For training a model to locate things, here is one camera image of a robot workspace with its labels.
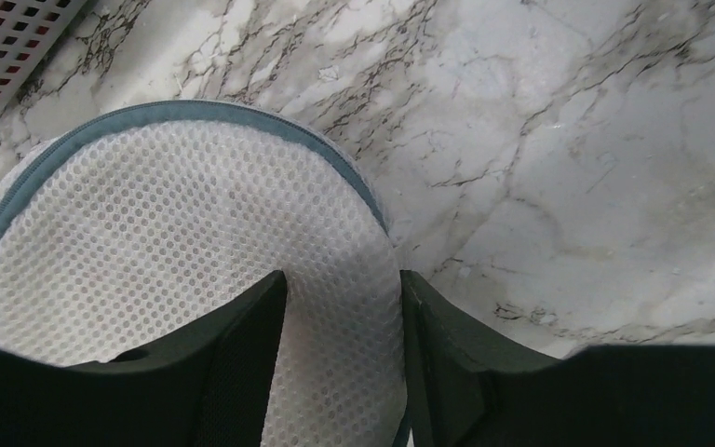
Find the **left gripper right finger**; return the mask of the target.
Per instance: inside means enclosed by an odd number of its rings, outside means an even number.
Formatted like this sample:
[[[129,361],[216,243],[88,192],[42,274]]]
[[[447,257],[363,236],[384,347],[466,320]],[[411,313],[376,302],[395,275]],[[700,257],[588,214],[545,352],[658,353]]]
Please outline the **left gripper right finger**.
[[[536,372],[556,359],[470,316],[419,273],[403,270],[400,279],[405,418],[414,443],[463,446],[501,409],[496,375]]]

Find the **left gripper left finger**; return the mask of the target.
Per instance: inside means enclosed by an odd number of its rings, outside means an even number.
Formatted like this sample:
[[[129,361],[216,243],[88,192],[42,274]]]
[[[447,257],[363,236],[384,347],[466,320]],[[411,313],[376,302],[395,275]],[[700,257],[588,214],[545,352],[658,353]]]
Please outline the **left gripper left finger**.
[[[287,294],[273,271],[178,330],[75,366],[85,382],[68,445],[258,445]]]

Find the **white mesh laundry bag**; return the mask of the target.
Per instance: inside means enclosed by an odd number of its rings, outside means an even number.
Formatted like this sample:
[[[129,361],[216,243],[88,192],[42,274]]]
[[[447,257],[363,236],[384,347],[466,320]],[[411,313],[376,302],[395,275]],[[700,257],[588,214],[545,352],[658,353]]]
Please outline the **white mesh laundry bag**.
[[[0,348],[113,359],[274,270],[289,295],[265,446],[404,442],[398,262],[351,158],[278,115],[152,102],[36,145],[0,183]]]

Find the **white plastic basket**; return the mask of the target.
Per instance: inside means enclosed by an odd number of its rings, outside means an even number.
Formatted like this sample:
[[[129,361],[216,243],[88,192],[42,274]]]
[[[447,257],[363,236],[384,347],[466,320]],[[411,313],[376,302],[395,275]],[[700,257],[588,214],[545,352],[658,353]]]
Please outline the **white plastic basket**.
[[[0,0],[0,112],[86,4]]]

